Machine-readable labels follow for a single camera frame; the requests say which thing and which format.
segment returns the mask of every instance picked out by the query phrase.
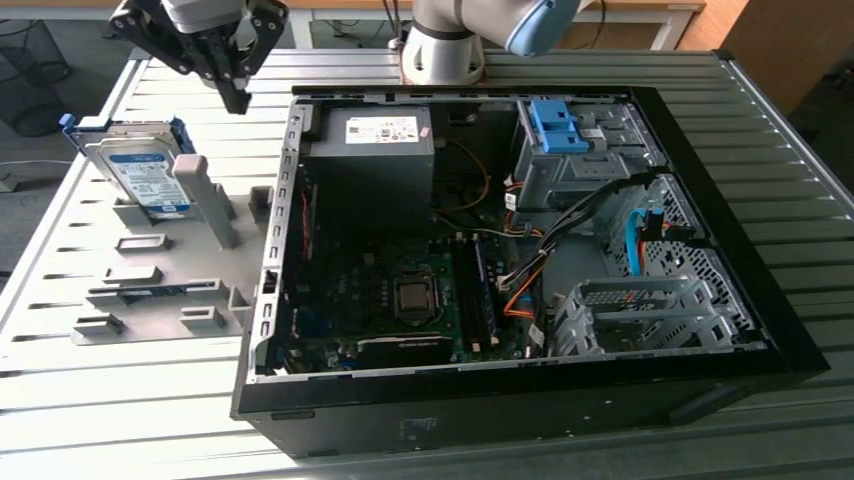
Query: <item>motherboard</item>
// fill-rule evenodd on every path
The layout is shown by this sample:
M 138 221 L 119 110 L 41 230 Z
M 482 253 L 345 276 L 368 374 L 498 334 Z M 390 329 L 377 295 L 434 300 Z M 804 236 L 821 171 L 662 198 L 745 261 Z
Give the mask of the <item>motherboard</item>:
M 521 358 L 525 331 L 497 307 L 498 236 L 330 244 L 296 286 L 298 372 Z

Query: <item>trash bin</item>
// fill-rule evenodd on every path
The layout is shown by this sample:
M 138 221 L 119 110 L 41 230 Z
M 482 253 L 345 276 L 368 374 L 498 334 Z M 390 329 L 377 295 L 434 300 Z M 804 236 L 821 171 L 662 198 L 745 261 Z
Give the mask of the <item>trash bin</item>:
M 0 20 L 0 55 L 37 84 L 71 75 L 71 66 L 42 20 Z
M 27 55 L 19 61 L 27 66 Z M 33 69 L 35 60 L 30 57 Z M 34 83 L 0 55 L 0 120 L 23 137 L 41 137 L 59 130 L 59 119 L 67 109 L 59 95 L 46 83 Z

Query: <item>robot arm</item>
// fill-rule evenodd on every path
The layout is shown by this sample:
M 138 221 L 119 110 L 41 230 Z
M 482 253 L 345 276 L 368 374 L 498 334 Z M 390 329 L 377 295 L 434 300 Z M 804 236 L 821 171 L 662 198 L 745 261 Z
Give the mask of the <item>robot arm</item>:
M 476 83 L 485 58 L 478 36 L 524 57 L 556 46 L 589 0 L 422 0 L 404 49 L 404 74 L 416 84 Z
M 478 36 L 525 57 L 546 53 L 590 0 L 420 0 L 402 55 L 406 80 L 476 83 L 485 59 Z M 250 16 L 255 41 L 241 47 L 238 25 Z M 219 91 L 230 113 L 245 114 L 246 92 L 273 50 L 289 9 L 278 0 L 126 0 L 117 32 L 185 75 L 195 72 Z
M 110 23 L 175 71 L 199 74 L 229 112 L 245 114 L 247 83 L 282 36 L 288 14 L 276 0 L 126 0 Z M 237 32 L 247 15 L 255 40 L 242 47 Z

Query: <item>metal table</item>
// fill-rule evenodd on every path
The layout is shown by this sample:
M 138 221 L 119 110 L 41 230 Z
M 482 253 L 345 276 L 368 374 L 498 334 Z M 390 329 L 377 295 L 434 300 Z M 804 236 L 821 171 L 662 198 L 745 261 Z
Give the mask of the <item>metal table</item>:
M 492 53 L 489 64 L 501 84 L 661 89 L 833 370 L 684 428 L 297 465 L 229 418 L 239 337 L 71 343 L 94 269 L 123 233 L 105 202 L 113 191 L 79 158 L 0 297 L 5 478 L 328 478 L 381 470 L 384 478 L 410 479 L 852 478 L 854 202 L 741 69 L 709 53 L 670 52 L 574 51 L 534 60 Z M 134 59 L 105 112 L 175 112 L 234 195 L 273 183 L 292 85 L 397 78 L 396 58 L 382 51 L 278 51 L 253 82 L 253 108 L 234 117 L 195 77 Z M 521 405 L 521 414 L 537 407 Z

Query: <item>blue drive bay latch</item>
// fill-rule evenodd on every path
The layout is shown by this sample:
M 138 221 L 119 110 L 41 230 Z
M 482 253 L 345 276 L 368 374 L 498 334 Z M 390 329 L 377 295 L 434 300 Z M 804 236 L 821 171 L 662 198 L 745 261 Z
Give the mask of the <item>blue drive bay latch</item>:
M 544 139 L 546 153 L 588 153 L 590 144 L 576 129 L 578 118 L 564 100 L 533 100 L 532 121 Z

